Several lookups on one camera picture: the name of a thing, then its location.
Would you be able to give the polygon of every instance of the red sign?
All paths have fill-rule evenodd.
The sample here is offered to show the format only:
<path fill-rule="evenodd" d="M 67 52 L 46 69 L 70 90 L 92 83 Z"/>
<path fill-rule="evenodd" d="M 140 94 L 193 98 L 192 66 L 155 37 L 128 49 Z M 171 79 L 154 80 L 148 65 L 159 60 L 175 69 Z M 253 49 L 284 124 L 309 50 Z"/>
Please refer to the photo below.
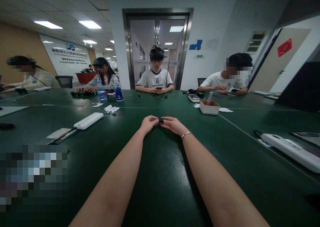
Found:
<path fill-rule="evenodd" d="M 286 42 L 284 42 L 284 44 L 282 44 L 278 47 L 279 57 L 281 57 L 282 55 L 284 55 L 285 53 L 287 53 L 291 49 L 292 49 L 292 39 L 290 38 Z"/>

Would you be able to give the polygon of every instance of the person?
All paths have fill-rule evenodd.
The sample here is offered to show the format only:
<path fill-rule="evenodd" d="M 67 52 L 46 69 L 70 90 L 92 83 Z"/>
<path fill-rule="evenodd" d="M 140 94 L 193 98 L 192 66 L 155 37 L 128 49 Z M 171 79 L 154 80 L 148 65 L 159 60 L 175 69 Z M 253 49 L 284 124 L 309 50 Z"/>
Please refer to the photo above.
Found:
<path fill-rule="evenodd" d="M 162 117 L 161 127 L 180 135 L 192 175 L 213 226 L 269 226 L 219 161 L 178 119 Z M 69 227 L 121 226 L 135 185 L 143 139 L 159 124 L 155 116 L 141 127 L 108 167 Z"/>
<path fill-rule="evenodd" d="M 34 61 L 34 59 L 17 55 L 9 58 L 7 60 L 7 65 L 13 66 L 20 72 L 23 72 L 25 75 L 24 80 L 21 83 L 0 83 L 2 88 L 9 88 L 2 91 L 2 93 L 15 91 L 16 88 L 25 88 L 26 90 L 33 90 L 46 86 L 60 88 L 60 85 L 55 77 L 42 69 L 40 66 L 36 65 L 36 61 Z"/>
<path fill-rule="evenodd" d="M 150 52 L 152 69 L 150 71 L 145 71 L 142 74 L 140 80 L 136 84 L 136 90 L 153 94 L 163 94 L 173 90 L 173 82 L 169 72 L 165 69 L 161 70 L 163 59 L 164 51 L 157 47 L 156 43 Z"/>
<path fill-rule="evenodd" d="M 244 95 L 248 88 L 242 79 L 234 79 L 233 76 L 245 67 L 252 66 L 252 58 L 249 54 L 237 53 L 227 59 L 226 69 L 210 75 L 198 88 L 197 91 L 229 91 L 231 87 L 240 89 L 237 95 Z"/>
<path fill-rule="evenodd" d="M 77 91 L 88 91 L 93 93 L 97 90 L 98 77 L 100 77 L 101 84 L 104 86 L 105 90 L 113 90 L 113 85 L 115 82 L 119 82 L 119 78 L 114 73 L 109 62 L 105 58 L 99 57 L 94 60 L 93 66 L 99 75 L 95 76 L 85 87 L 77 88 Z"/>

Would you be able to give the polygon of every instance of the cardboard box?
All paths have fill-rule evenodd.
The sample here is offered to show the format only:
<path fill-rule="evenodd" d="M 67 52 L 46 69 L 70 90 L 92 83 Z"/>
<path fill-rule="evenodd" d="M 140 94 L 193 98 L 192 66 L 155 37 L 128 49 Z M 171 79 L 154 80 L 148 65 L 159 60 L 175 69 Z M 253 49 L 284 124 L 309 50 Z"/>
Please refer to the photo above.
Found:
<path fill-rule="evenodd" d="M 200 109 L 201 109 L 201 112 L 203 114 L 213 114 L 213 115 L 217 115 L 219 113 L 219 109 L 220 109 L 220 105 L 211 100 L 209 102 L 209 105 L 205 105 L 207 102 L 207 100 L 201 100 L 200 101 Z"/>

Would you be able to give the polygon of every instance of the test tube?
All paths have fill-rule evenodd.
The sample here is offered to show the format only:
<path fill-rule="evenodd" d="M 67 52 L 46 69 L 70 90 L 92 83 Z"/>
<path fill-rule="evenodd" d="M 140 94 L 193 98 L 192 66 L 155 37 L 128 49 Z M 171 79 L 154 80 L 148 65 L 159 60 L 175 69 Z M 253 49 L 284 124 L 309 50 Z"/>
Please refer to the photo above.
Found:
<path fill-rule="evenodd" d="M 208 97 L 207 102 L 206 102 L 206 105 L 209 105 L 212 95 L 213 95 L 213 92 L 210 92 L 209 93 L 209 97 Z"/>

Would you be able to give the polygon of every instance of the woman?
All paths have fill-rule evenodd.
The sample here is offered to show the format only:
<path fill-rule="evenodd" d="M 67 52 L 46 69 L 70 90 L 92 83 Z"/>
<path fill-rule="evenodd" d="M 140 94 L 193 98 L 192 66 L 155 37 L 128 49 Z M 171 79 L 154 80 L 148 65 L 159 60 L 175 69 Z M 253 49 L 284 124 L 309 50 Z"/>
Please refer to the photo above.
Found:
<path fill-rule="evenodd" d="M 162 118 L 164 123 L 160 126 L 182 138 L 213 226 L 268 227 L 239 185 L 197 138 L 178 119 Z M 158 123 L 155 116 L 144 118 L 140 129 L 108 167 L 69 227 L 121 226 L 138 175 L 143 139 Z"/>
<path fill-rule="evenodd" d="M 58 81 L 53 75 L 36 65 L 34 59 L 29 59 L 25 56 L 14 56 L 7 60 L 7 64 L 14 66 L 14 68 L 18 69 L 20 72 L 23 72 L 25 74 L 24 81 L 15 84 L 0 83 L 0 86 L 3 88 L 10 88 L 2 91 L 2 93 L 15 91 L 16 88 L 25 88 L 26 90 L 33 90 L 46 86 L 60 88 Z"/>
<path fill-rule="evenodd" d="M 163 58 L 164 51 L 155 44 L 150 52 L 152 69 L 142 74 L 136 84 L 136 90 L 153 94 L 163 94 L 173 90 L 173 82 L 169 72 L 165 69 L 161 70 Z"/>
<path fill-rule="evenodd" d="M 113 84 L 115 82 L 119 82 L 119 79 L 111 68 L 109 62 L 105 58 L 99 57 L 94 60 L 93 66 L 99 75 L 95 76 L 85 87 L 77 88 L 77 91 L 88 91 L 93 93 L 97 90 L 98 77 L 100 77 L 101 84 L 105 90 L 114 89 Z"/>

